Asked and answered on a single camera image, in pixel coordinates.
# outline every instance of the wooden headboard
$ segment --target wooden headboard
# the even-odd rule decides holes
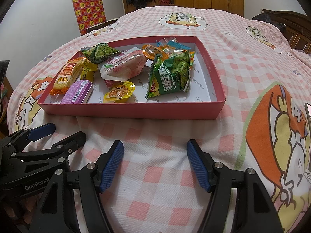
[[[283,35],[292,49],[311,53],[311,20],[307,16],[293,11],[262,11],[269,14],[272,21],[285,24]]]

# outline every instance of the yellow and red patterned panel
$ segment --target yellow and red patterned panel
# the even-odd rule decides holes
[[[94,25],[106,21],[103,0],[73,0],[81,35]]]

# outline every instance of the checkered bedsheet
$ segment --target checkered bedsheet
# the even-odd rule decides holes
[[[160,19],[165,16],[169,19],[161,24]],[[37,92],[33,97],[35,101],[40,96],[35,82],[44,81],[47,76],[53,78],[81,47],[152,35],[191,35],[201,40],[216,65],[227,98],[216,120],[53,116],[39,109],[34,114],[33,110],[38,108],[36,103],[26,106],[33,91]],[[199,186],[190,167],[186,154],[189,139],[196,139],[203,151],[209,152],[215,161],[221,161],[231,169],[254,168],[272,198],[276,190],[281,190],[274,202],[283,227],[288,232],[299,222],[310,199],[298,208],[299,211],[297,208],[291,212],[286,210],[291,207],[291,200],[284,201],[282,198],[282,195],[287,195],[286,185],[275,184],[265,174],[266,170],[257,160],[258,157],[249,149],[247,140],[245,142],[245,132],[254,113],[253,106],[273,83],[286,88],[303,115],[305,102],[311,101],[310,68],[311,58],[291,50],[284,36],[268,23],[212,9],[175,6],[144,8],[122,16],[102,34],[92,38],[86,34],[66,43],[38,63],[14,91],[9,102],[7,121],[11,133],[25,126],[37,127],[48,122],[56,125],[54,135],[30,144],[28,150],[50,148],[55,142],[77,131],[86,133],[87,142],[83,149],[69,157],[71,170],[81,169],[87,163],[96,161],[100,154],[109,150],[114,140],[123,142],[125,154],[121,166],[112,186],[101,195],[115,232],[197,231],[210,194]],[[309,164],[310,146],[305,147],[304,158]],[[292,195],[288,196],[292,200],[302,193],[309,197],[309,172],[306,168],[301,171],[306,184],[303,192],[292,191]],[[80,229],[85,233],[87,228],[78,193],[75,193],[75,200]],[[234,197],[231,200],[225,232],[231,230]]]

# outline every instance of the purple container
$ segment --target purple container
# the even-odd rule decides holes
[[[68,89],[60,104],[86,103],[92,92],[93,85],[89,80],[76,81]]]

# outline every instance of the pink box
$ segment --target pink box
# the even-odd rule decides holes
[[[191,84],[187,93],[177,92],[145,99],[147,92],[148,73],[130,79],[135,84],[135,91],[127,103],[102,103],[103,95],[109,91],[99,71],[95,73],[93,82],[94,91],[86,104],[58,104],[61,95],[53,97],[49,94],[59,74],[56,74],[47,86],[38,104],[48,114],[68,116],[97,116],[119,118],[146,118],[146,119],[216,119],[226,98],[224,89],[206,48],[194,36],[150,36],[123,39],[108,43],[118,50],[127,50],[145,44],[156,45],[156,42],[167,37],[176,37],[177,40],[195,50],[194,64],[190,73]],[[76,53],[71,59],[82,56]]]

